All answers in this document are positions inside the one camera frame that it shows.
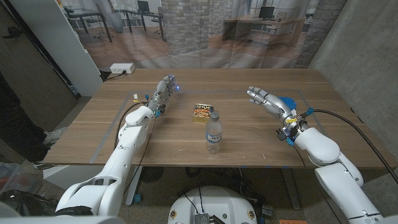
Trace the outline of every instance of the person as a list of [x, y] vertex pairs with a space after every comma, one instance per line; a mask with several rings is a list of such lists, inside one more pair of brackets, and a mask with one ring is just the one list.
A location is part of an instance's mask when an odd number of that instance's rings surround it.
[[21, 101], [0, 72], [0, 139], [36, 169], [52, 166], [44, 161], [51, 146], [67, 128], [45, 132], [36, 126], [21, 107]]

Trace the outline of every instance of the white power strip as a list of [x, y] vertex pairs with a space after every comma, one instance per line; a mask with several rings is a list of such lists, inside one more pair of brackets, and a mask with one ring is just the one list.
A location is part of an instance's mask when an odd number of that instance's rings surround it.
[[111, 71], [113, 74], [122, 74], [124, 70], [127, 74], [131, 74], [134, 69], [136, 68], [132, 63], [114, 63], [111, 66]]

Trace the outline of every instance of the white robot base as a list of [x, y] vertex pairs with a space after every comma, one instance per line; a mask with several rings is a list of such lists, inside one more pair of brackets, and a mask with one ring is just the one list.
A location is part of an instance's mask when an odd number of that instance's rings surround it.
[[251, 204], [240, 194], [225, 187], [202, 186], [200, 190], [195, 188], [174, 202], [167, 223], [255, 224], [257, 218]]

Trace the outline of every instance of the brick wall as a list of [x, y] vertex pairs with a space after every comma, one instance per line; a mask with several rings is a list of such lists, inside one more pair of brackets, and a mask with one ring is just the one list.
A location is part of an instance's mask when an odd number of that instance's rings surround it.
[[162, 0], [170, 55], [208, 47], [209, 0]]
[[347, 0], [319, 0], [296, 67], [307, 68], [335, 23]]
[[210, 0], [209, 35], [223, 32], [224, 19], [232, 15], [233, 0]]

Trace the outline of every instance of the robotic arm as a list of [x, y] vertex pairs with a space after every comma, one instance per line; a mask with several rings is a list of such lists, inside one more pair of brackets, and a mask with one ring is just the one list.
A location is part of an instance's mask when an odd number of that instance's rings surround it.
[[118, 132], [119, 143], [103, 170], [90, 180], [72, 185], [58, 203], [58, 214], [73, 215], [77, 210], [86, 210], [99, 216], [118, 215], [132, 158], [147, 138], [147, 121], [164, 112], [175, 90], [175, 77], [166, 76], [148, 104], [126, 116], [126, 123]]
[[316, 128], [309, 128], [303, 117], [295, 114], [279, 97], [266, 91], [249, 87], [247, 94], [252, 103], [262, 105], [284, 127], [277, 130], [278, 138], [294, 143], [308, 152], [311, 162], [319, 168], [315, 174], [322, 187], [338, 204], [352, 224], [376, 223], [383, 219], [377, 208], [362, 191], [363, 178], [358, 168], [340, 151], [339, 146]]

